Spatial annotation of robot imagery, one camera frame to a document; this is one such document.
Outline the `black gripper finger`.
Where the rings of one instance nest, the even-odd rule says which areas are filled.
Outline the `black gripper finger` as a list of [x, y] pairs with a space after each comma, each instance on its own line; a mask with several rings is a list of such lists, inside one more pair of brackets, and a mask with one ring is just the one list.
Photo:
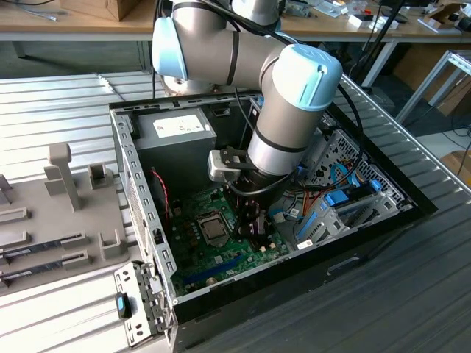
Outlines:
[[252, 235], [257, 238], [267, 238], [270, 235], [266, 211], [260, 211], [252, 221]]
[[254, 235], [253, 230], [253, 216], [254, 212], [251, 210], [242, 210], [238, 214], [238, 234], [239, 235]]

